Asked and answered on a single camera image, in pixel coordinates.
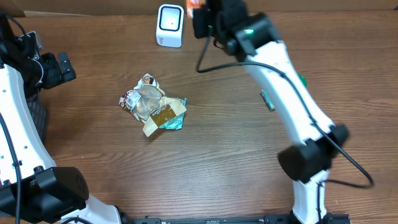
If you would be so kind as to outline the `teal tissue pack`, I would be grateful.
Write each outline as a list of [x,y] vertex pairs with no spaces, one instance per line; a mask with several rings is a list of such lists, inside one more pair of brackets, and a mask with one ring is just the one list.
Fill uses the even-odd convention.
[[265,104],[267,105],[268,109],[270,111],[274,111],[275,110],[275,106],[274,104],[271,102],[271,99],[269,98],[269,96],[267,95],[267,93],[264,90],[261,90],[261,96],[265,102]]

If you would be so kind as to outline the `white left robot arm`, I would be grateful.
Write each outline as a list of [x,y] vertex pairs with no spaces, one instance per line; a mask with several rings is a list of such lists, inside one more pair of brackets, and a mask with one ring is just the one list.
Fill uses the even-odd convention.
[[29,223],[126,223],[118,207],[89,193],[82,173],[59,167],[42,138],[42,89],[74,80],[66,53],[39,54],[37,36],[1,26],[1,211]]

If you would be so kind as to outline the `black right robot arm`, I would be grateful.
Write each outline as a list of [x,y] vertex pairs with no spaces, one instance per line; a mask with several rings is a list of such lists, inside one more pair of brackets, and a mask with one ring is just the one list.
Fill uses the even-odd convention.
[[329,213],[324,186],[332,160],[348,138],[318,107],[295,71],[276,26],[264,13],[250,15],[242,1],[203,1],[192,11],[198,39],[214,39],[236,57],[278,112],[291,146],[278,161],[292,179],[294,205],[287,215],[266,215],[266,223],[349,223],[347,215]]

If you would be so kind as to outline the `teal snack packet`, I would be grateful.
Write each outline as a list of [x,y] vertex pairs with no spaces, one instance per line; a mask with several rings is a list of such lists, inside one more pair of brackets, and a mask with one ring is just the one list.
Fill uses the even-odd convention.
[[184,117],[185,117],[185,113],[182,113],[182,114],[178,115],[177,117],[174,117],[170,121],[161,125],[160,129],[174,129],[174,130],[182,129]]

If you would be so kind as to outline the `green lid jar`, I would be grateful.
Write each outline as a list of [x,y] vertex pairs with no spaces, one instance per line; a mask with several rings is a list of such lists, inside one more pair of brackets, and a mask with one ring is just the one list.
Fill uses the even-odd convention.
[[305,77],[302,75],[299,75],[299,78],[300,78],[301,82],[303,83],[304,87],[307,87],[307,80],[305,79]]

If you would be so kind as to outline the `clear cookie wrapper bag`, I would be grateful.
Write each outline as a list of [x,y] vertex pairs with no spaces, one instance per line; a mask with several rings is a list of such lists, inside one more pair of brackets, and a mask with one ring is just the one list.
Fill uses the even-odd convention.
[[148,73],[119,99],[120,107],[144,124],[142,130],[147,137],[164,123],[185,113],[186,103],[185,98],[168,97],[159,82]]

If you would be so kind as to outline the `orange tissue pack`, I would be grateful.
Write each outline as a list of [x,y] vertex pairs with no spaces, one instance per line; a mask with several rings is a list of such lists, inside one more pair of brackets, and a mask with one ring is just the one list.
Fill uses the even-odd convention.
[[201,8],[205,4],[206,0],[186,0],[186,6],[189,10]]

